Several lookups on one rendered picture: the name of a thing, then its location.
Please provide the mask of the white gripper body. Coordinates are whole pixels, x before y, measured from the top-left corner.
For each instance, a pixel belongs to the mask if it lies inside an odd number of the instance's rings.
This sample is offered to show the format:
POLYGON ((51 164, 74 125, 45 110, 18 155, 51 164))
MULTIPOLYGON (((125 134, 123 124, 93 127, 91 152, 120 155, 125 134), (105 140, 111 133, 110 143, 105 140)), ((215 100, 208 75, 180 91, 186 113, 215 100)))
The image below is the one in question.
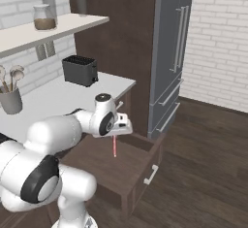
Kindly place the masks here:
POLYGON ((110 131, 112 136, 121 136, 133 133, 133 126, 130 120, 125 122, 116 122, 110 131))

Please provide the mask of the open brown wooden drawer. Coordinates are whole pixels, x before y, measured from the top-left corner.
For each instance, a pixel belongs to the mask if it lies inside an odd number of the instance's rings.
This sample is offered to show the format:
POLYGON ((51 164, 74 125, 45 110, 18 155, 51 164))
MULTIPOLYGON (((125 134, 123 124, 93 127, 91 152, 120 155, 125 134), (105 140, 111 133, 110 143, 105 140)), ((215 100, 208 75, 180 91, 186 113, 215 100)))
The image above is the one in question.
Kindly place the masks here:
POLYGON ((96 195, 121 209, 128 219, 148 185, 143 183, 160 165, 163 155, 161 134, 156 141, 139 134, 117 138, 117 156, 112 153, 112 139, 95 139, 90 135, 67 152, 62 163, 94 175, 98 182, 96 195))

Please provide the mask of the black toaster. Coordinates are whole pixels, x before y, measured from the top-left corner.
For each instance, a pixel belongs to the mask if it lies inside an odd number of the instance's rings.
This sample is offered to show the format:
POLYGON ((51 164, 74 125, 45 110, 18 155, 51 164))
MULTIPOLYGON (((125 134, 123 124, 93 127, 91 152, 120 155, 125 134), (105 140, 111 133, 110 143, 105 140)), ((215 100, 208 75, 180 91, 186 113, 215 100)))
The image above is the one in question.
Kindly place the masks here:
POLYGON ((97 60, 80 55, 70 55, 62 60, 65 81, 91 86, 98 81, 97 60))

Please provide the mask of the brown tall cabinet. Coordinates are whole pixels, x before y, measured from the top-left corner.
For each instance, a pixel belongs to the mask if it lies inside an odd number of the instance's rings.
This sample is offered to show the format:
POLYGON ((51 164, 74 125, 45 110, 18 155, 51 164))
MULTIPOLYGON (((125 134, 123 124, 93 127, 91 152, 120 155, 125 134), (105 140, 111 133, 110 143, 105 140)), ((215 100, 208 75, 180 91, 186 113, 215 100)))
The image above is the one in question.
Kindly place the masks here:
MULTIPOLYGON (((70 0, 73 13, 77 0, 70 0)), ((97 60, 98 70, 136 81, 128 100, 134 131, 148 131, 155 0, 86 0, 87 12, 109 22, 75 35, 78 55, 97 60)))

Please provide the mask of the grey fridge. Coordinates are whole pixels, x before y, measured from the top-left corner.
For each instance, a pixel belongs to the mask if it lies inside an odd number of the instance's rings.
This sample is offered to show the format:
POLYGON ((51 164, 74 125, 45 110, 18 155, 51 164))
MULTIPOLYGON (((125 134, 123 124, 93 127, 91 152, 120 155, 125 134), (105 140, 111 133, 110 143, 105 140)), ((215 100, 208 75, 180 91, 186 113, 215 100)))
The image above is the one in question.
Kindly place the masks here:
POLYGON ((156 0, 147 137, 166 133, 179 108, 192 0, 156 0))

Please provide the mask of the grey utensil pot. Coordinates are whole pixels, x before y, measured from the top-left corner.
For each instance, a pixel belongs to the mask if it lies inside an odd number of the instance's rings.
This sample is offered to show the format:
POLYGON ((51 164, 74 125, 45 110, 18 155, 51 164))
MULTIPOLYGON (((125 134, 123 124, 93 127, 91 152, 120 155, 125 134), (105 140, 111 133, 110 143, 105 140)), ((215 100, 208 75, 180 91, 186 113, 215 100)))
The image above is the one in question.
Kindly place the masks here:
POLYGON ((0 93, 0 104, 6 114, 18 114, 22 111, 22 100, 19 89, 12 92, 0 93))

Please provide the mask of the wooden spoon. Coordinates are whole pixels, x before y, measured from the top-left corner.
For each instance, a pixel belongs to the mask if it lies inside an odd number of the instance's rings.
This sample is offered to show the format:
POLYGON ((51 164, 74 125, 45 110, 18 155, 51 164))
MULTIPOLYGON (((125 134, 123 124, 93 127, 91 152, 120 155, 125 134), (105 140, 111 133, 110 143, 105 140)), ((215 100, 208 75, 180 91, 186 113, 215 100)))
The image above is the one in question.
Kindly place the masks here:
POLYGON ((16 83, 24 78, 24 68, 20 65, 15 65, 10 70, 10 76, 11 76, 11 91, 14 91, 16 89, 16 83))
POLYGON ((2 65, 0 65, 0 81, 3 83, 6 92, 9 92, 9 88, 5 82, 5 76, 6 76, 6 70, 2 65))

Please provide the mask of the grey cylinder container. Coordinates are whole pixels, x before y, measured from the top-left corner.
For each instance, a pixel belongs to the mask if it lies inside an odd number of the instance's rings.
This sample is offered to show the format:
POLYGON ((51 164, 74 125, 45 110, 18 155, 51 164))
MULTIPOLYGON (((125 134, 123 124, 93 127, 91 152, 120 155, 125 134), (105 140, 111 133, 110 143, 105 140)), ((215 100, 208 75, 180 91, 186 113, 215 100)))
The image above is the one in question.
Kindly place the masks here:
POLYGON ((44 4, 48 4, 50 11, 54 17, 54 19, 57 19, 57 12, 56 12, 56 0, 42 0, 44 4))
POLYGON ((87 14, 86 0, 77 0, 77 11, 80 15, 87 14))

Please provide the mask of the glass jar with brown contents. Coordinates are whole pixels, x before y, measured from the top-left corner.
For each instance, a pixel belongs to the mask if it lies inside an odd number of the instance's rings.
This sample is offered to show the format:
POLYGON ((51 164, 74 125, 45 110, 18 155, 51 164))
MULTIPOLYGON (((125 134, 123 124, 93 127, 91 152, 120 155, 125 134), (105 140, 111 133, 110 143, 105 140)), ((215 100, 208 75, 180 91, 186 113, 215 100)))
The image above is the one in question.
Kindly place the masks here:
POLYGON ((41 4, 33 7, 34 25, 37 30, 51 30, 56 27, 55 17, 49 4, 41 4))

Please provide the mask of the grey shelf bracket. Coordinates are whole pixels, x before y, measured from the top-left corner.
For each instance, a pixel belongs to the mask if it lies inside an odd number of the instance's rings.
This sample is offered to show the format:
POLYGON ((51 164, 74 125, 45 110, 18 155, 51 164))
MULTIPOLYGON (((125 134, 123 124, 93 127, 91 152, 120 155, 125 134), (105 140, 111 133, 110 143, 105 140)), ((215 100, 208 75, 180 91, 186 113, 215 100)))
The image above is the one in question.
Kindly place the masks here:
POLYGON ((54 42, 49 41, 36 46, 36 53, 39 61, 52 57, 55 54, 54 42))

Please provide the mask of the white wall shelf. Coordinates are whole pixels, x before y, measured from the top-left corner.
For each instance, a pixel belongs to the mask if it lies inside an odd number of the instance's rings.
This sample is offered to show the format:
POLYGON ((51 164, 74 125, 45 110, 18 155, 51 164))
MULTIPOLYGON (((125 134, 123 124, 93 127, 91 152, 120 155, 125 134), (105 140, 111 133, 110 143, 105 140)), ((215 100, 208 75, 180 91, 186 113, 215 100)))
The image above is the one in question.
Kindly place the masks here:
POLYGON ((40 44, 109 22, 108 16, 66 14, 57 18, 57 27, 36 30, 34 23, 0 30, 0 59, 40 44))

